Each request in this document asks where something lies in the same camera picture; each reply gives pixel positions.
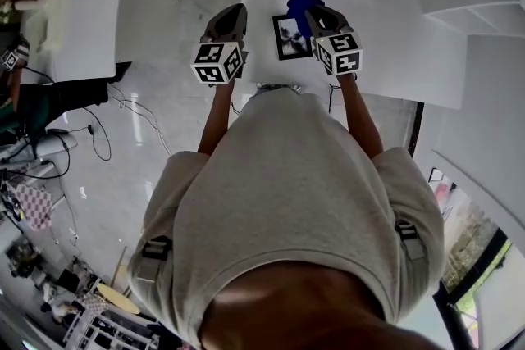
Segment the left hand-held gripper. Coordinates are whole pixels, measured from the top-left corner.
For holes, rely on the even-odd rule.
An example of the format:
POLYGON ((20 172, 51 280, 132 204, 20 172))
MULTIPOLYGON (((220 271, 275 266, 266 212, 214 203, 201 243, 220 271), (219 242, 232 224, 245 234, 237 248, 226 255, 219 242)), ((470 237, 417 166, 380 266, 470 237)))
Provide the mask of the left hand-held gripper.
POLYGON ((200 84, 229 84, 240 79, 249 53, 240 48, 246 33, 248 12, 243 3, 236 3, 216 14, 207 24, 204 36, 225 39, 221 43, 195 43, 190 68, 200 84))

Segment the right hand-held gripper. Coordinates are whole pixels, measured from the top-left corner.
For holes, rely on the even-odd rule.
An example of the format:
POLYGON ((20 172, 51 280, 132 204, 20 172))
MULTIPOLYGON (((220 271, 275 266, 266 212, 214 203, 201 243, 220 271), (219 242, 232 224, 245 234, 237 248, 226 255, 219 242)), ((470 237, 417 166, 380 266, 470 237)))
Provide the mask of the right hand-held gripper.
POLYGON ((357 32, 338 11, 316 5, 304 13, 316 58, 328 75, 340 76, 362 70, 363 48, 357 32))

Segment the blue cloth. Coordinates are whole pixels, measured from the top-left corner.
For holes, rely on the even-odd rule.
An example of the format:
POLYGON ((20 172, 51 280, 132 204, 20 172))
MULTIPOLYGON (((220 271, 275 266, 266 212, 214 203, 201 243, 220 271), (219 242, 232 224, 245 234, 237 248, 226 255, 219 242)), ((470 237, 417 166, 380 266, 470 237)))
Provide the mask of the blue cloth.
POLYGON ((299 32, 301 35, 310 39, 312 36, 312 31, 308 26, 308 22, 305 16, 305 12, 315 6, 324 6, 325 3, 322 0, 289 0, 287 2, 287 17, 289 19, 294 19, 299 32))

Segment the black framed picture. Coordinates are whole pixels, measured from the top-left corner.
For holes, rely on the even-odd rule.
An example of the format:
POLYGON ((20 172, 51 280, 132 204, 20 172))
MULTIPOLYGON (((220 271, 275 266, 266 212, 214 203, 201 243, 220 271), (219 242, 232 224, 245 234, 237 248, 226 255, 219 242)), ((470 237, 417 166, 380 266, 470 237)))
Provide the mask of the black framed picture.
POLYGON ((313 55, 309 39, 300 32, 297 22, 286 15, 272 17, 279 61, 307 58, 313 55))

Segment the person's right forearm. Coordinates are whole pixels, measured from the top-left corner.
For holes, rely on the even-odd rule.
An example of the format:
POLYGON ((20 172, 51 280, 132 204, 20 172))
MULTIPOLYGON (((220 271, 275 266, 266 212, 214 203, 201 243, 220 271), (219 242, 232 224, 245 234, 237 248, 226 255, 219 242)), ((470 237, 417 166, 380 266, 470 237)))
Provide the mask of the person's right forearm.
POLYGON ((340 75, 337 80, 344 100, 348 131, 366 155, 373 159, 383 153, 384 148, 354 76, 340 75))

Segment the white table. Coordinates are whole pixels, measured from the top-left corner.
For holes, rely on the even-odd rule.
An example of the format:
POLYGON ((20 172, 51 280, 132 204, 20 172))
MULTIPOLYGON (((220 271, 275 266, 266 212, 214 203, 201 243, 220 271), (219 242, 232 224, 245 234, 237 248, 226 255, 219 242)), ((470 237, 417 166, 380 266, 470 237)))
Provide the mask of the white table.
MULTIPOLYGON (((314 86, 327 75, 316 59, 282 61, 272 19, 289 0, 243 0, 248 10, 245 74, 260 83, 314 86)), ((358 86, 365 93, 460 108, 467 40, 424 16, 418 0, 322 0, 341 12, 363 46, 358 86)))

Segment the white desk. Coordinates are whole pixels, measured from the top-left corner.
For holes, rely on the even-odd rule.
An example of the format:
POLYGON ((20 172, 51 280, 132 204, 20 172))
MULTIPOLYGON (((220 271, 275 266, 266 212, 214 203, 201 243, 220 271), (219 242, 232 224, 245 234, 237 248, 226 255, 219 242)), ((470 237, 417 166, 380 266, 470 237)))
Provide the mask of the white desk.
POLYGON ((116 73, 116 27, 120 0, 64 0, 62 45, 44 51, 43 5, 23 11, 21 33, 30 43, 28 67, 54 81, 110 78, 116 73))

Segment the person's grey shirt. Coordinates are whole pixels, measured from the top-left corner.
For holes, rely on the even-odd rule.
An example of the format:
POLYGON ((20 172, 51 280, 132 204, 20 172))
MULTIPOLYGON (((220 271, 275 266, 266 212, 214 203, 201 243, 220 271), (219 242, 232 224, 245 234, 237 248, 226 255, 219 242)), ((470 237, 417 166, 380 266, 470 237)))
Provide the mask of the person's grey shirt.
POLYGON ((398 326, 439 283, 444 224, 405 148, 370 159, 317 97, 253 95, 211 156, 171 156, 128 265, 134 295, 203 350, 205 311, 232 280, 292 261, 358 277, 398 326))

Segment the white box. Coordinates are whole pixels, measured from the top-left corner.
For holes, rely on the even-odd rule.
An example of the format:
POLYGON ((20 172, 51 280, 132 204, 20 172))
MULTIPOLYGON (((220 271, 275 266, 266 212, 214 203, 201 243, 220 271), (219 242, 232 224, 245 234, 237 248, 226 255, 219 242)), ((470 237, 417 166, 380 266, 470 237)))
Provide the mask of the white box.
POLYGON ((44 51, 57 51, 61 47, 65 10, 64 0, 47 0, 44 3, 45 36, 41 43, 44 51))

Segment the grey office chair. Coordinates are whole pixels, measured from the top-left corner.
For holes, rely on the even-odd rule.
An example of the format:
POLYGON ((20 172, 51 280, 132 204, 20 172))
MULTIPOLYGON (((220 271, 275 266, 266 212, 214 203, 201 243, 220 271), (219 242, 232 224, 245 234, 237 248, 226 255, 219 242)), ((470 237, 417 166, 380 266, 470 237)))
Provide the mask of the grey office chair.
POLYGON ((0 174, 29 180, 55 180, 71 169, 75 136, 62 129, 50 129, 36 137, 20 137, 0 146, 0 174))

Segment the small white flowers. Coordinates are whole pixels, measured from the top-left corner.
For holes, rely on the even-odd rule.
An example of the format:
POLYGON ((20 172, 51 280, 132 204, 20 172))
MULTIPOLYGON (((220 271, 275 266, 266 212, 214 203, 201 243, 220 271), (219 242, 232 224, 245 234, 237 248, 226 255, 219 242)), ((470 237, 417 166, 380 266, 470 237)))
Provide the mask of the small white flowers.
POLYGON ((16 9, 11 1, 5 1, 0 5, 0 25, 7 25, 14 19, 16 9))

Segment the checked cloth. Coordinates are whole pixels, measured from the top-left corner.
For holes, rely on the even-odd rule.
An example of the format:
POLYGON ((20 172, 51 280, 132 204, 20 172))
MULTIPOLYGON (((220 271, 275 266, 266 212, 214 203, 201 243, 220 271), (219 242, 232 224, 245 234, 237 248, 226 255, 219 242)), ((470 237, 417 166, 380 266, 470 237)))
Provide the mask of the checked cloth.
POLYGON ((53 207, 53 195, 51 193, 26 184, 18 184, 15 195, 21 205, 26 224, 32 230, 44 230, 51 226, 53 207))

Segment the black framed window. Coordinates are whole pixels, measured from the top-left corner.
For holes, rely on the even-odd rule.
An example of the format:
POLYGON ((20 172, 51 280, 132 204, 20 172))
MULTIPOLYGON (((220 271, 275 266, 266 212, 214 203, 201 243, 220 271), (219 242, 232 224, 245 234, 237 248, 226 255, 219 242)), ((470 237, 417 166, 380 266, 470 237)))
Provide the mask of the black framed window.
POLYGON ((434 301, 454 350, 517 350, 525 345, 525 256, 442 173, 441 182, 428 182, 445 230, 445 271, 434 301))

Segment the round wooden stool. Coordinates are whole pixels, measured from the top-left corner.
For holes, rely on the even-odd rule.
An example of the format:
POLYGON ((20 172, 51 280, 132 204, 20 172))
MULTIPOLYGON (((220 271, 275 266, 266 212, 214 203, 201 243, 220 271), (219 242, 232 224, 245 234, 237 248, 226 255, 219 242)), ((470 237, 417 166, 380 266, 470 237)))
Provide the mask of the round wooden stool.
POLYGON ((119 292, 115 289, 116 280, 119 275, 124 275, 126 273, 126 265, 123 262, 126 250, 127 246, 124 246, 117 260, 110 284, 103 284, 100 282, 96 286, 96 291, 107 303, 111 303, 113 306, 118 307, 122 311, 128 312, 132 315, 138 315, 140 313, 140 309, 134 302, 130 300, 130 289, 125 289, 124 292, 119 292))

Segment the white metal rack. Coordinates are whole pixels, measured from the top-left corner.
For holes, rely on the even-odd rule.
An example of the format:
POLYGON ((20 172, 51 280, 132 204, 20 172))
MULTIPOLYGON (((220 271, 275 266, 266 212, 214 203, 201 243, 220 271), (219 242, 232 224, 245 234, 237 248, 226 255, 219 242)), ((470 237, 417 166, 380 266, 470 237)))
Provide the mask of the white metal rack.
POLYGON ((158 350, 153 322, 111 305, 94 315, 83 311, 71 322, 62 343, 65 350, 158 350))

